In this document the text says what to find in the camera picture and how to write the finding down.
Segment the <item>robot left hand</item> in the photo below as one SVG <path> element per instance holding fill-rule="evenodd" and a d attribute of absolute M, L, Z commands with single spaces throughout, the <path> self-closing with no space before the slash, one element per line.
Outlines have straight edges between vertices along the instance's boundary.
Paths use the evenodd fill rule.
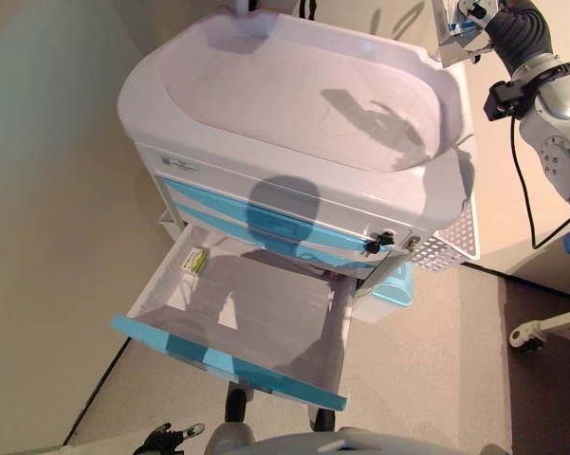
<path fill-rule="evenodd" d="M 173 430 L 172 424 L 167 422 L 151 431 L 143 444 L 137 447 L 133 454 L 184 454 L 184 450 L 179 449 L 179 446 L 186 440 L 199 436 L 204 430 L 205 425 L 203 423 L 196 423 L 183 430 Z"/>

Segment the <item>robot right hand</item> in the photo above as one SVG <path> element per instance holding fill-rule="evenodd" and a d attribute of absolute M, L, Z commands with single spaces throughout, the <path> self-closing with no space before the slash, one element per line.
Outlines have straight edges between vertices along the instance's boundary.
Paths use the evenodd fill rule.
<path fill-rule="evenodd" d="M 457 9 L 487 33 L 509 75 L 553 53 L 549 26 L 532 1 L 459 1 Z"/>

